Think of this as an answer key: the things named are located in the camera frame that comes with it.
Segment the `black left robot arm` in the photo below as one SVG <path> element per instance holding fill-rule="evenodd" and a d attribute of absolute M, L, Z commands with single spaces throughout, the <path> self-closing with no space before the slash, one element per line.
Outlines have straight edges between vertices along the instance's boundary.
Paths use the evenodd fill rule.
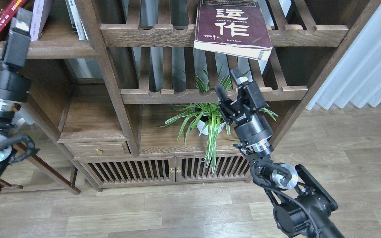
<path fill-rule="evenodd" d="M 33 13 L 18 8 L 12 18 L 9 38 L 4 45 L 0 60 L 0 176 L 9 164 L 23 161 L 35 155 L 38 149 L 27 134 L 11 137 L 10 130 L 15 127 L 12 119 L 15 116 L 15 104 L 27 101 L 31 80 L 19 74 L 27 58 L 30 45 L 30 26 Z"/>

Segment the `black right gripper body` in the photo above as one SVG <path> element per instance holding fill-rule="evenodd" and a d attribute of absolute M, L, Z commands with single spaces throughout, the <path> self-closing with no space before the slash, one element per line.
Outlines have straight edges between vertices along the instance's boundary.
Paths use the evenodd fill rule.
<path fill-rule="evenodd" d="M 267 105 L 263 96 L 239 96 L 235 101 L 227 96 L 218 99 L 218 109 L 226 124 L 235 123 L 239 142 L 234 147 L 271 147 L 269 139 L 273 131 L 266 118 L 258 113 Z"/>

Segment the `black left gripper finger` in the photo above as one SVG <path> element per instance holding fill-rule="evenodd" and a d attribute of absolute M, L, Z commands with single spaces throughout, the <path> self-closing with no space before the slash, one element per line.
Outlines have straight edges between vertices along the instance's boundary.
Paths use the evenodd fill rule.
<path fill-rule="evenodd" d="M 18 8 L 12 18 L 9 28 L 9 37 L 4 45 L 0 65 L 3 69 L 10 67 L 23 68 L 30 44 L 30 28 L 33 12 Z"/>

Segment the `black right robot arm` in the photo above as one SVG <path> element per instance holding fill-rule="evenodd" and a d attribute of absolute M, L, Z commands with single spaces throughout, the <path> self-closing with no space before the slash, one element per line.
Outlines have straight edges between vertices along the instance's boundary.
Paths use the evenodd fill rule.
<path fill-rule="evenodd" d="M 230 71 L 237 83 L 238 95 L 231 100 L 222 86 L 215 90 L 219 111 L 228 125 L 235 123 L 239 143 L 234 146 L 248 161 L 253 183 L 262 187 L 273 205 L 273 216 L 289 238 L 299 234 L 307 238 L 342 238 L 343 234 L 329 219 L 337 202 L 301 164 L 274 163 L 269 139 L 273 131 L 259 110 L 266 101 L 258 84 L 238 69 Z"/>

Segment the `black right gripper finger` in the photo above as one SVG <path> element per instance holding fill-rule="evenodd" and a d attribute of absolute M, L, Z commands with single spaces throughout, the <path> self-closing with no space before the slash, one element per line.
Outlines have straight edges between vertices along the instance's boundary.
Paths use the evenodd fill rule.
<path fill-rule="evenodd" d="M 237 101 L 248 108 L 250 112 L 256 112 L 267 106 L 260 92 L 258 84 L 250 80 L 240 69 L 231 69 L 230 76 L 238 86 Z"/>
<path fill-rule="evenodd" d="M 214 87 L 216 94 L 218 96 L 219 105 L 230 106 L 231 100 L 228 98 L 227 92 L 221 85 L 216 85 Z"/>

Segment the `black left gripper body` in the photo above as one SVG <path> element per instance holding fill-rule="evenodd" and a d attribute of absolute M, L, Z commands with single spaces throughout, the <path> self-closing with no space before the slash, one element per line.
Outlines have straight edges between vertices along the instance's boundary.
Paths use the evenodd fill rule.
<path fill-rule="evenodd" d="M 19 74 L 15 68 L 0 70 L 0 99 L 23 103 L 30 93 L 31 80 Z"/>

